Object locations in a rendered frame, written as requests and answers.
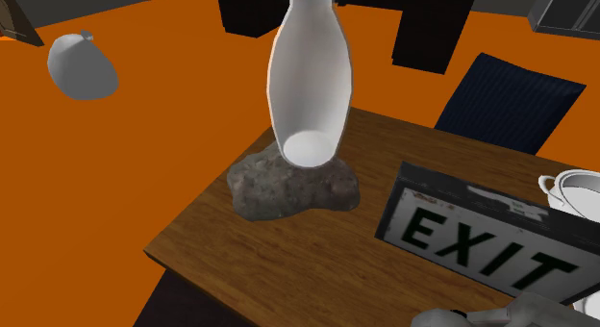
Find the grey rock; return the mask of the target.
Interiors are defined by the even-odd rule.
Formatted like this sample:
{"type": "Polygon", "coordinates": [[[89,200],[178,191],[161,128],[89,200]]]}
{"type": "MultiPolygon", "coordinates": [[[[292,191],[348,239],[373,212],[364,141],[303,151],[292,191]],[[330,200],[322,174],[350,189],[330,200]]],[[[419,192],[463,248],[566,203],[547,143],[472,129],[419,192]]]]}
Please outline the grey rock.
{"type": "Polygon", "coordinates": [[[360,204],[359,180],[334,158],[318,168],[289,164],[273,142],[231,166],[227,185],[235,212],[248,221],[275,220],[311,209],[349,212],[360,204]]]}

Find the grey cabinet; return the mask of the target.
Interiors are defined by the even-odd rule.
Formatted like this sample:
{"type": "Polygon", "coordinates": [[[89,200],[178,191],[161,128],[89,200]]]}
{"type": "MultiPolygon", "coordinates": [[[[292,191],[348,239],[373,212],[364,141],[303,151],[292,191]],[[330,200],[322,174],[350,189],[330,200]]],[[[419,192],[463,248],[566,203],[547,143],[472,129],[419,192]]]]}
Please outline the grey cabinet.
{"type": "Polygon", "coordinates": [[[535,0],[527,19],[537,33],[600,40],[600,0],[535,0]]]}

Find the black-framed white sign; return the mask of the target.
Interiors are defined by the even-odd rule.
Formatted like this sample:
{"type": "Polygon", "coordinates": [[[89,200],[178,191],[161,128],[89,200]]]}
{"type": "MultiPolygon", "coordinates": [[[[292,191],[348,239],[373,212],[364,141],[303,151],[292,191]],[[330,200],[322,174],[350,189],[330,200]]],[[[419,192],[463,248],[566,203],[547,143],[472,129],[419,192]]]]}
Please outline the black-framed white sign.
{"type": "Polygon", "coordinates": [[[375,236],[510,296],[600,292],[600,223],[408,162],[375,236]]]}

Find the tall white vase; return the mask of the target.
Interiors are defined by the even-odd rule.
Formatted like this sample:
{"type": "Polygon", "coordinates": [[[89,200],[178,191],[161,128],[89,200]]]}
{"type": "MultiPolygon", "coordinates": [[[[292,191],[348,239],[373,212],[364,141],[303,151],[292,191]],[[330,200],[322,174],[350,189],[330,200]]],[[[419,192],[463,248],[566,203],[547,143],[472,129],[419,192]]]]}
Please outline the tall white vase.
{"type": "Polygon", "coordinates": [[[353,93],[353,69],[334,0],[289,0],[273,40],[266,95],[282,157],[316,168],[337,153],[353,93]]]}

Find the brown wooden door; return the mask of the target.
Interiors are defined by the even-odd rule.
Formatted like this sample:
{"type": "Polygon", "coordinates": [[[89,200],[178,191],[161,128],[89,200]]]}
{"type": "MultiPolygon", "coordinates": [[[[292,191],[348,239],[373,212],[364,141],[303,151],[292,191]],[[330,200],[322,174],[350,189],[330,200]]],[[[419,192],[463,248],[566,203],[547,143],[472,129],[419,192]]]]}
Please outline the brown wooden door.
{"type": "Polygon", "coordinates": [[[34,46],[44,45],[16,0],[0,0],[0,33],[34,46]]]}

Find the dark blue chair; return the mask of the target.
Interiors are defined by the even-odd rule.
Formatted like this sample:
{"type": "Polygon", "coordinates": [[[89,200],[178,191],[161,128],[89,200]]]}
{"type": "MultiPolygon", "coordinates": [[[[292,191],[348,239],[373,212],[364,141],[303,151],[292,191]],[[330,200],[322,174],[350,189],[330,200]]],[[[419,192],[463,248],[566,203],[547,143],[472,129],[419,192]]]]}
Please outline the dark blue chair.
{"type": "Polygon", "coordinates": [[[585,88],[481,53],[435,128],[535,155],[585,88]]]}

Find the black furniture block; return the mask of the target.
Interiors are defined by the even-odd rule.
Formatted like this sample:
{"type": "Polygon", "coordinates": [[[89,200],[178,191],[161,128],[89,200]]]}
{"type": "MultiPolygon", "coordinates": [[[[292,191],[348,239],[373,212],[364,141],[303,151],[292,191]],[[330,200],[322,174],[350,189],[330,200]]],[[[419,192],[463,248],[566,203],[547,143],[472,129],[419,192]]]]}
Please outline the black furniture block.
{"type": "Polygon", "coordinates": [[[218,0],[218,6],[227,33],[259,38],[281,25],[289,0],[218,0]]]}
{"type": "Polygon", "coordinates": [[[453,56],[475,0],[336,0],[340,6],[402,13],[392,63],[443,74],[453,56]]]}

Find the wooden table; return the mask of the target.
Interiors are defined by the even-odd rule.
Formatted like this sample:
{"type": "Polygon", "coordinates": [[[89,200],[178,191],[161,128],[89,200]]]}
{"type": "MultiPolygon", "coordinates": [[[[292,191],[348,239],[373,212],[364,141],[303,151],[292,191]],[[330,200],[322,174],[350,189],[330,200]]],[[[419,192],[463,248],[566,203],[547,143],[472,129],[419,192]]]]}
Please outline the wooden table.
{"type": "Polygon", "coordinates": [[[251,222],[219,177],[146,254],[260,327],[410,327],[423,311],[513,300],[377,239],[377,228],[404,162],[546,207],[538,177],[562,163],[357,109],[338,154],[358,176],[356,209],[251,222]]]}

